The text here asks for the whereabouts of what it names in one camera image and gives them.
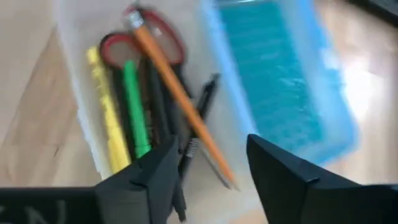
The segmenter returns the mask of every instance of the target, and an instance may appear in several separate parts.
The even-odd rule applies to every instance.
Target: plastic bin
[[[98,44],[105,34],[123,28],[121,13],[131,0],[58,0],[57,3],[55,11],[58,29],[78,103],[78,118],[96,168],[105,179],[111,175],[106,157],[106,134],[85,51]],[[156,7],[178,28],[188,46],[188,63],[184,70],[194,94],[200,91],[212,73],[220,71],[222,74],[221,86],[206,123],[232,166],[241,191],[226,189],[214,175],[205,156],[198,153],[188,174],[184,192],[189,223],[228,223],[261,204],[246,157],[246,136],[257,130],[229,54],[218,14],[218,2],[142,0],[140,3]],[[297,48],[300,58],[304,62],[313,61],[304,66],[305,70],[336,73],[336,70],[325,69],[323,56],[329,54],[329,45],[315,20],[310,0],[280,0],[278,3],[289,29],[294,33],[293,37],[304,40],[302,48]],[[300,52],[310,52],[311,55],[305,58]],[[335,76],[330,75],[327,83],[332,83],[338,91],[339,83]],[[173,217],[170,219],[171,223],[175,221]]]

